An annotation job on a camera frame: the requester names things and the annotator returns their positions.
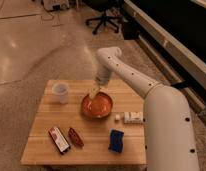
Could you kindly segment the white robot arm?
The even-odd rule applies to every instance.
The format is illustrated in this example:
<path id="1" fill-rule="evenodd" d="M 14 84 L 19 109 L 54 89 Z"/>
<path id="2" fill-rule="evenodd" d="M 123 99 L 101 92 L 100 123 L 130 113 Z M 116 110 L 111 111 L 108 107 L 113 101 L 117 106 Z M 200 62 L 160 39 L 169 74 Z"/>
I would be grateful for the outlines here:
<path id="1" fill-rule="evenodd" d="M 200 171 L 188 100 L 178 89 L 147 76 L 121 61 L 119 47 L 96 51 L 100 86 L 117 74 L 140 97 L 147 171 Z"/>

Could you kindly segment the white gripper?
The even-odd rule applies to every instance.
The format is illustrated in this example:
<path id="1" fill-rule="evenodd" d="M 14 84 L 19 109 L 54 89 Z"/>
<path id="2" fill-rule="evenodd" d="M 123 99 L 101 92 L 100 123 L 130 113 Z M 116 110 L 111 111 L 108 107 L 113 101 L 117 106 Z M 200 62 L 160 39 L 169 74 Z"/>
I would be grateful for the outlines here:
<path id="1" fill-rule="evenodd" d="M 91 89 L 91 91 L 89 93 L 89 98 L 90 99 L 94 99 L 94 97 L 99 93 L 99 91 L 101 89 L 100 86 L 107 86 L 108 85 L 109 79 L 107 77 L 96 76 L 95 81 L 98 85 L 95 85 Z"/>

